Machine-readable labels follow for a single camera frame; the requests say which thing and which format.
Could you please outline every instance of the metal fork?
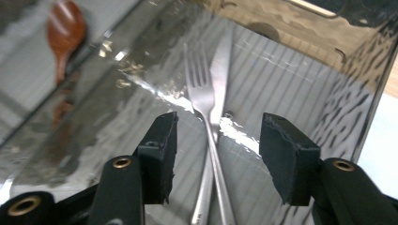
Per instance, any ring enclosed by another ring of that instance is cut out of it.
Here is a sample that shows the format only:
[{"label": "metal fork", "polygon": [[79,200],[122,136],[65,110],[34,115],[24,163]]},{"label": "metal fork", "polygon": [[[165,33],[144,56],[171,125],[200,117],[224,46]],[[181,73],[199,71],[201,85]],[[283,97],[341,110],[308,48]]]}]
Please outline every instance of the metal fork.
[{"label": "metal fork", "polygon": [[211,84],[211,76],[208,69],[208,62],[203,43],[201,43],[200,53],[198,54],[189,52],[188,45],[184,44],[184,56],[185,76],[187,78],[188,94],[190,95],[191,104],[197,112],[202,114],[206,125],[211,163],[222,216],[222,224],[235,225],[234,212],[229,200],[225,180],[222,175],[222,167],[209,122],[210,112],[214,107],[214,89]]}]

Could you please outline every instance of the brass screw insert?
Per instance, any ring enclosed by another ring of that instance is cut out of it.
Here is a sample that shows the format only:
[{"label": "brass screw insert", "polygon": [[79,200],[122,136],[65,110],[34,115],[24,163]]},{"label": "brass screw insert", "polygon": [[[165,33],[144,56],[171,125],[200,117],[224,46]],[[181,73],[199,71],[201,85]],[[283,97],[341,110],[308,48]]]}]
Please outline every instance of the brass screw insert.
[{"label": "brass screw insert", "polygon": [[114,161],[113,165],[115,168],[122,169],[128,167],[131,164],[131,159],[122,157]]},{"label": "brass screw insert", "polygon": [[333,165],[342,171],[352,172],[355,170],[355,167],[352,166],[350,163],[342,161],[342,160],[335,160],[333,161]]},{"label": "brass screw insert", "polygon": [[22,216],[37,208],[41,203],[39,196],[29,196],[17,201],[8,209],[8,214],[12,217]]}]

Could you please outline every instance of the fork tines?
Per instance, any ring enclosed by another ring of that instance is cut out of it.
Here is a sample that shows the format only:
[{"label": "fork tines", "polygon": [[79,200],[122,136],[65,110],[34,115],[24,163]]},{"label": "fork tines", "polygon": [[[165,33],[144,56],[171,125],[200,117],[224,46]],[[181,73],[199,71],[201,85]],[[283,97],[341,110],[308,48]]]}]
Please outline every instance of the fork tines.
[{"label": "fork tines", "polygon": [[200,53],[194,53],[195,50],[188,51],[188,44],[184,43],[184,64],[187,76],[187,84],[193,87],[208,86],[211,84],[211,77],[205,53],[205,47],[201,42]]}]

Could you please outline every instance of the silverware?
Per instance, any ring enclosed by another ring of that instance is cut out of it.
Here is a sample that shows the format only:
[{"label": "silverware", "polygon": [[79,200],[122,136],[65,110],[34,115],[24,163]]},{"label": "silverware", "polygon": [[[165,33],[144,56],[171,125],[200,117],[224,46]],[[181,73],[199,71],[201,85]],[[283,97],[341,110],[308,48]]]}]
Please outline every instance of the silverware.
[{"label": "silverware", "polygon": [[200,53],[195,55],[188,52],[188,45],[184,45],[185,74],[187,78],[188,93],[193,108],[199,112],[206,125],[207,140],[210,150],[211,164],[216,181],[217,196],[221,208],[222,224],[233,225],[235,223],[234,213],[228,196],[225,180],[222,175],[217,147],[209,121],[210,112],[214,107],[214,89],[208,69],[205,49],[203,44]]},{"label": "silverware", "polygon": [[[214,140],[217,142],[220,130],[220,120],[225,100],[228,82],[229,64],[232,51],[233,26],[227,27],[217,47],[210,66],[211,81],[214,88],[214,107],[210,113],[210,124]],[[206,225],[213,190],[214,173],[211,167],[211,158],[207,150],[205,167],[202,174],[202,182],[199,188],[198,198],[191,219],[191,225]]]}]

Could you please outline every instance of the knife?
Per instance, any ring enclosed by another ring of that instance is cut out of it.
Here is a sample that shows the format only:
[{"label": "knife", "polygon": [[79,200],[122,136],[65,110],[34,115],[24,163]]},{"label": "knife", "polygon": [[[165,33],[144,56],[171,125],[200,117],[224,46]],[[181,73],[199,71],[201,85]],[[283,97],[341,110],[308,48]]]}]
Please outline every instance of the knife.
[{"label": "knife", "polygon": [[[218,140],[220,121],[222,118],[223,105],[225,101],[226,86],[228,83],[229,64],[231,59],[233,25],[227,26],[223,37],[217,46],[213,60],[210,65],[211,81],[214,88],[214,108],[210,113],[210,123],[214,140]],[[213,190],[214,173],[212,170],[210,154],[207,149],[207,156],[202,183],[191,220],[191,225],[207,225],[208,211]]]}]

